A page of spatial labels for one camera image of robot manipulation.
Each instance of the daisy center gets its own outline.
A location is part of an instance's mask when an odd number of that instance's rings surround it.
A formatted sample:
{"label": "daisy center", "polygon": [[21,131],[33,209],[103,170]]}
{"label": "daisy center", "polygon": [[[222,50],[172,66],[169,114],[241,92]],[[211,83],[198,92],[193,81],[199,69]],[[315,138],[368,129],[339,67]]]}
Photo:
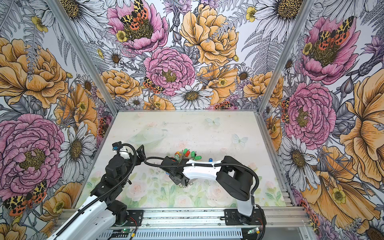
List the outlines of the daisy center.
{"label": "daisy center", "polygon": [[304,112],[303,108],[299,109],[299,116],[297,116],[296,121],[299,123],[300,127],[305,127],[308,123],[308,112]]}
{"label": "daisy center", "polygon": [[301,152],[298,150],[293,150],[292,152],[292,160],[298,167],[304,167],[305,166],[305,159]]}
{"label": "daisy center", "polygon": [[85,83],[84,83],[84,87],[85,87],[85,89],[87,89],[88,91],[90,91],[91,88],[92,88],[92,84],[91,84],[90,82],[85,82]]}
{"label": "daisy center", "polygon": [[168,70],[168,72],[162,71],[162,75],[166,78],[167,83],[176,81],[176,74],[174,74],[171,70]]}
{"label": "daisy center", "polygon": [[292,67],[292,60],[288,60],[286,63],[285,63],[285,68],[290,68]]}
{"label": "daisy center", "polygon": [[384,235],[375,227],[369,227],[369,229],[365,233],[367,233],[369,239],[384,240]]}
{"label": "daisy center", "polygon": [[81,144],[80,140],[75,140],[72,143],[71,146],[71,158],[72,159],[78,159],[81,155],[81,150],[83,149],[83,145]]}
{"label": "daisy center", "polygon": [[45,161],[44,151],[36,148],[33,151],[25,152],[25,161],[19,163],[19,166],[23,169],[28,169],[29,167],[34,167],[35,169],[40,169],[40,166]]}
{"label": "daisy center", "polygon": [[124,28],[126,37],[128,40],[135,40],[140,38],[151,38],[153,34],[153,27],[149,23],[148,19],[143,20],[143,23],[140,23],[140,27],[137,30],[132,30],[130,26],[125,26]]}
{"label": "daisy center", "polygon": [[240,76],[239,76],[239,78],[240,78],[240,80],[244,80],[244,79],[247,79],[247,77],[248,77],[248,74],[247,73],[241,73],[240,74]]}
{"label": "daisy center", "polygon": [[185,99],[188,101],[196,100],[199,97],[197,92],[190,92],[185,94]]}
{"label": "daisy center", "polygon": [[118,63],[118,62],[120,62],[120,57],[119,57],[119,55],[112,55],[112,61],[113,61],[114,63]]}
{"label": "daisy center", "polygon": [[70,18],[75,18],[79,15],[79,6],[74,0],[60,0],[60,2]]}
{"label": "daisy center", "polygon": [[277,7],[277,14],[283,18],[295,18],[302,3],[303,0],[281,0]]}

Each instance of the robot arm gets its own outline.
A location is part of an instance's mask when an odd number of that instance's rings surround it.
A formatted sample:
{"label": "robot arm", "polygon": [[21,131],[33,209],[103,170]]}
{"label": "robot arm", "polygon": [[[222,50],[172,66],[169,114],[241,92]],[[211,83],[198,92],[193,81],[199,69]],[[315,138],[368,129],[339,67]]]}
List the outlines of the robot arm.
{"label": "robot arm", "polygon": [[[80,207],[78,212],[81,214],[76,213],[71,216],[48,240],[95,240],[114,224],[123,224],[129,217],[127,216],[127,206],[115,198],[122,192],[126,182],[131,184],[128,180],[129,169],[132,171],[133,167],[141,162],[162,168],[169,173],[169,177],[177,185],[187,186],[189,180],[199,178],[217,181],[231,196],[237,199],[240,222],[249,224],[247,217],[251,216],[253,212],[253,204],[250,200],[253,176],[245,171],[244,166],[234,158],[225,156],[222,161],[217,162],[196,162],[183,159],[179,163],[165,157],[161,165],[156,165],[146,162],[143,146],[132,155],[126,151],[127,149],[124,149],[123,145],[129,144],[121,144],[121,142],[113,144],[117,154],[109,161],[105,168],[106,174],[92,190],[91,196]],[[222,166],[216,167],[215,164],[222,164]],[[235,171],[233,177],[228,174],[232,171]]]}

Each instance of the black bracket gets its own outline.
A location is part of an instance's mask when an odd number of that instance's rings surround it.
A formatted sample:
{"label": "black bracket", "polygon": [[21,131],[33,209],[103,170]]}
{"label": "black bracket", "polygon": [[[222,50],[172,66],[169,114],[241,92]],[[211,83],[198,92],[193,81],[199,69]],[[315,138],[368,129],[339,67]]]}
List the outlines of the black bracket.
{"label": "black bracket", "polygon": [[260,220],[263,219],[263,215],[260,209],[253,209],[252,215],[250,217],[239,214],[237,209],[224,209],[224,220],[225,225],[227,226],[244,225],[244,218],[248,218],[248,225],[262,225]]}
{"label": "black bracket", "polygon": [[113,225],[114,227],[136,227],[141,226],[141,222],[143,220],[144,210],[128,210],[127,209],[127,220],[122,225]]}

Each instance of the white daisy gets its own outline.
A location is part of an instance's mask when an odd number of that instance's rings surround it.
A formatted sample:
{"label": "white daisy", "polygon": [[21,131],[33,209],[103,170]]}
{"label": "white daisy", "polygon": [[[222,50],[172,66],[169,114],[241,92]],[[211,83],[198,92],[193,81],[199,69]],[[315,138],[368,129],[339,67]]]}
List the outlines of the white daisy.
{"label": "white daisy", "polygon": [[177,94],[171,97],[170,101],[178,109],[204,109],[211,104],[211,98],[206,97],[213,95],[213,92],[212,88],[202,90],[202,87],[202,83],[196,84],[193,88],[186,85],[176,90]]}
{"label": "white daisy", "polygon": [[263,110],[264,119],[270,118],[273,113],[273,106],[268,102]]}
{"label": "white daisy", "polygon": [[144,107],[144,100],[139,98],[138,96],[131,97],[128,100],[128,105],[131,106],[134,109],[143,109],[143,107]]}
{"label": "white daisy", "polygon": [[88,131],[88,124],[81,122],[77,132],[70,126],[68,138],[69,142],[63,142],[60,146],[58,167],[63,168],[64,182],[81,182],[92,161],[95,137],[91,130]]}
{"label": "white daisy", "polygon": [[271,33],[278,43],[291,32],[303,0],[257,0],[255,18],[259,20],[256,31],[263,31],[262,38]]}
{"label": "white daisy", "polygon": [[384,238],[384,220],[373,218],[369,221],[369,229],[360,235],[361,240],[376,240]]}
{"label": "white daisy", "polygon": [[336,18],[336,22],[340,22],[350,16],[358,18],[363,8],[370,12],[376,5],[377,0],[327,0],[323,3],[323,15],[329,16],[330,21]]}
{"label": "white daisy", "polygon": [[92,92],[96,90],[96,86],[93,84],[92,78],[89,75],[81,76],[79,80],[81,87],[85,90],[85,92],[92,96]]}
{"label": "white daisy", "polygon": [[[59,23],[49,9],[47,0],[30,0],[29,5],[34,9],[35,15],[42,20],[44,26],[53,25],[53,30],[58,39],[62,39],[63,34]],[[77,29],[80,38],[89,43],[95,39],[102,39],[101,33],[105,32],[102,25],[108,22],[104,17],[106,9],[104,1],[101,0],[61,0],[65,12],[70,17]]]}
{"label": "white daisy", "polygon": [[104,61],[115,68],[120,67],[122,63],[121,51],[117,48],[106,50],[104,52]]}
{"label": "white daisy", "polygon": [[250,67],[241,67],[237,72],[237,75],[240,78],[240,81],[248,81],[251,77],[253,77],[254,71]]}
{"label": "white daisy", "polygon": [[311,186],[317,189],[320,184],[319,177],[312,170],[311,165],[317,165],[317,159],[306,154],[307,147],[300,139],[296,139],[292,135],[292,139],[284,136],[281,140],[281,146],[278,151],[281,163],[284,165],[284,170],[288,172],[291,183],[300,191],[310,189],[306,179]]}

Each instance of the metal base plate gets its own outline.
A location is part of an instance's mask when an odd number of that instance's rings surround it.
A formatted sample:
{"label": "metal base plate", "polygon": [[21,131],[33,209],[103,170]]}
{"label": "metal base plate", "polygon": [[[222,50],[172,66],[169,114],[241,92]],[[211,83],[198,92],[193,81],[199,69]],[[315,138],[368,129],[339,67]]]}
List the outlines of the metal base plate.
{"label": "metal base plate", "polygon": [[[225,224],[227,226],[242,225],[242,223],[239,220],[239,213],[237,209],[224,209],[224,216],[225,216]],[[254,209],[250,218],[251,218],[250,225],[262,225],[260,221],[262,219],[262,214],[260,212],[260,209]]]}

